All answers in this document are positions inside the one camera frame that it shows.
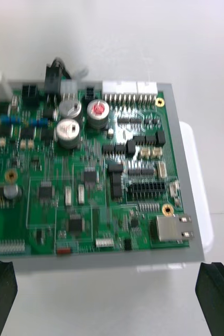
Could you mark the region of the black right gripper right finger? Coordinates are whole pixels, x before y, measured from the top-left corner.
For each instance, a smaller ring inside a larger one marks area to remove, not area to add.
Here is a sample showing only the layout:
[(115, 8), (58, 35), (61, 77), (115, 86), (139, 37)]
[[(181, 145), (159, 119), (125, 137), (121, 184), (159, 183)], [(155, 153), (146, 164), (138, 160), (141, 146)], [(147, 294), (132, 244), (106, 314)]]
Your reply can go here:
[(195, 293), (211, 335), (224, 335), (224, 265), (201, 263)]

